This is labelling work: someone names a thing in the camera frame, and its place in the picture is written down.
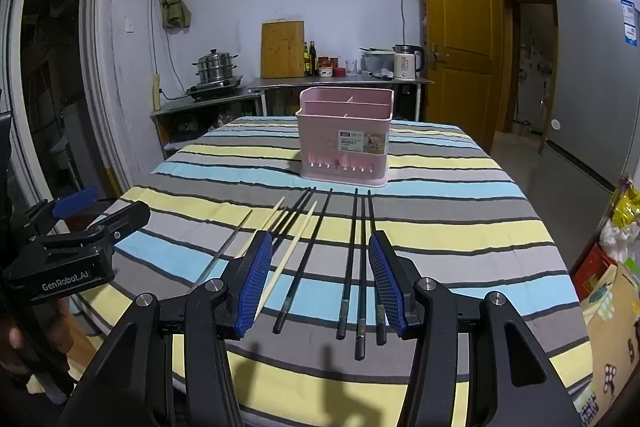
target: striped tablecloth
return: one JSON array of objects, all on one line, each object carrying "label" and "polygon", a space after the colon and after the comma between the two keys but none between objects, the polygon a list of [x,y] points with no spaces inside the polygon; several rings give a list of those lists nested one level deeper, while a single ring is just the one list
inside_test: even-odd
[{"label": "striped tablecloth", "polygon": [[[392,122],[390,181],[372,189],[378,229],[399,255],[463,295],[498,290],[511,300],[548,353],[571,394],[591,376],[591,347],[574,288],[542,222],[516,184],[460,129]],[[283,332],[272,333],[292,276],[317,217],[312,219],[254,327],[227,343],[234,386],[251,425],[367,425],[394,427],[406,391],[414,342],[389,331],[385,346],[374,332],[372,274],[367,275],[367,354],[354,359],[358,293],[356,248],[350,331],[335,328],[350,235],[353,185],[300,178],[295,118],[241,118],[210,132],[160,164],[142,185],[111,207],[142,200],[148,225],[117,244],[116,278],[84,293],[78,304],[108,331],[132,298],[182,295],[247,211],[254,211],[227,253],[233,255],[286,196],[305,187],[324,203],[333,187],[318,244],[313,249]],[[276,252],[278,265],[289,241]],[[212,277],[222,273],[226,259]],[[465,423],[468,349],[460,335],[453,425]],[[174,372],[184,384],[182,338],[174,340]]]}]

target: cutting board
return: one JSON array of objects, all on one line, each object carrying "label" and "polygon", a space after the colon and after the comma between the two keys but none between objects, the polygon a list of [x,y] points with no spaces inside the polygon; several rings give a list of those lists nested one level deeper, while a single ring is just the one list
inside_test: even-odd
[{"label": "cutting board", "polygon": [[304,21],[262,24],[262,77],[305,76]]}]

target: metal bolt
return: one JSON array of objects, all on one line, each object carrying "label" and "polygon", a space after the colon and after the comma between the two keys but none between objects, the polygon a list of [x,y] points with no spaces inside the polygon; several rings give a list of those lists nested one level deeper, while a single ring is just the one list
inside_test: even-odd
[{"label": "metal bolt", "polygon": [[210,292],[218,292],[222,290],[222,286],[225,283],[222,282],[222,279],[209,279],[206,283],[204,283],[204,287]]},{"label": "metal bolt", "polygon": [[502,295],[500,292],[491,292],[489,293],[489,300],[496,306],[502,306],[505,302],[507,302],[507,297]]},{"label": "metal bolt", "polygon": [[136,304],[138,306],[149,306],[154,301],[154,296],[151,293],[142,293],[136,297]]},{"label": "metal bolt", "polygon": [[433,290],[437,285],[438,283],[431,277],[423,277],[422,279],[418,279],[418,286],[426,291]]}]

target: utensil holder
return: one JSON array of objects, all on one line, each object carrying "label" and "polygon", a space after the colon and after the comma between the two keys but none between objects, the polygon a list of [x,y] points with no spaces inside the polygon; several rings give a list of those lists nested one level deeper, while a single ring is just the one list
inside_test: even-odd
[{"label": "utensil holder", "polygon": [[300,175],[310,180],[384,186],[393,107],[391,89],[305,89],[296,113]]}]

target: refrigerator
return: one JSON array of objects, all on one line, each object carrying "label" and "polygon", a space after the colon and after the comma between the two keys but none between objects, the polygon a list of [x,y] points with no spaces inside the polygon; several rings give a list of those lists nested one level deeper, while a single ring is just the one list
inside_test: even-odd
[{"label": "refrigerator", "polygon": [[571,270],[638,166],[640,12],[626,0],[557,4],[551,125],[528,197]]}]

